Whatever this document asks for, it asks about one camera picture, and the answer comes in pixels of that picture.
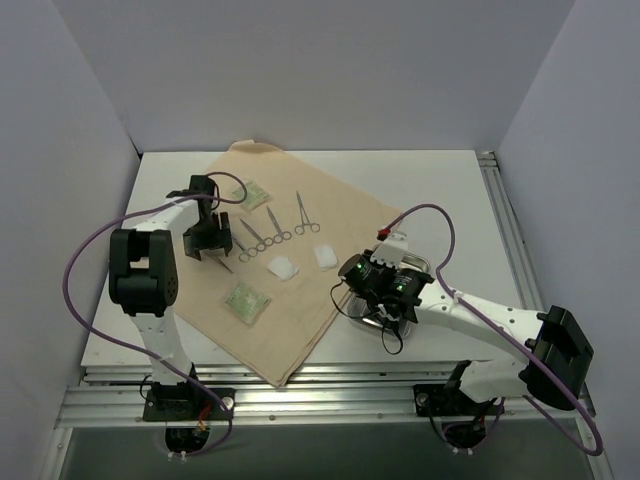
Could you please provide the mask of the steel tweezers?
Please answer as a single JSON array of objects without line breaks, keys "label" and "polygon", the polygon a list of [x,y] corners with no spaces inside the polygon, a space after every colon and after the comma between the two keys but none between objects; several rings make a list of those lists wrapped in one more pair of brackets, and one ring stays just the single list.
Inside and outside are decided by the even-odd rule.
[{"label": "steel tweezers", "polygon": [[226,271],[228,271],[231,274],[234,274],[233,270],[220,258],[220,257],[213,257],[214,260],[221,265]]}]

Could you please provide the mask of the steel needle holder forceps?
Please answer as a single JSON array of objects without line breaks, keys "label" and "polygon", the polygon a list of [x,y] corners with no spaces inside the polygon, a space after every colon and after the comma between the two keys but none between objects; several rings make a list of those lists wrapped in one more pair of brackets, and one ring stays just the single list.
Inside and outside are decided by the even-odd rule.
[{"label": "steel needle holder forceps", "polygon": [[296,192],[296,200],[299,208],[300,221],[299,224],[294,227],[294,233],[296,235],[304,235],[307,231],[311,233],[318,233],[321,230],[321,226],[319,223],[313,222],[309,218],[299,192]]}]

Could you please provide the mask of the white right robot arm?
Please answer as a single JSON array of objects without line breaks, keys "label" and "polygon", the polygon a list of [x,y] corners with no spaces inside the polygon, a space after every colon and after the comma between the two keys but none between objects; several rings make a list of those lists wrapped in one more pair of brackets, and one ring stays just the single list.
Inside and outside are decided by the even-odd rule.
[{"label": "white right robot arm", "polygon": [[504,359],[460,361],[443,390],[450,409],[464,413],[507,396],[574,409],[594,350],[569,310],[517,309],[448,292],[424,271],[383,266],[371,256],[371,251],[353,255],[338,276],[383,329],[398,334],[406,323],[438,326],[506,353]]}]

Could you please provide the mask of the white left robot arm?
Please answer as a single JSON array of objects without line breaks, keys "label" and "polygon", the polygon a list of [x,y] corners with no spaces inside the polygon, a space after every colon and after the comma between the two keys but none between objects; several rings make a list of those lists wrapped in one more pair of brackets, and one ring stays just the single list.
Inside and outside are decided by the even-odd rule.
[{"label": "white left robot arm", "polygon": [[202,405],[200,391],[186,384],[193,378],[176,326],[173,305],[179,293],[176,245],[188,259],[204,254],[228,255],[232,236],[227,213],[214,208],[215,181],[193,175],[185,190],[167,195],[161,211],[110,237],[109,295],[130,317],[151,358],[153,382],[172,387],[166,408],[179,419],[194,417]]}]

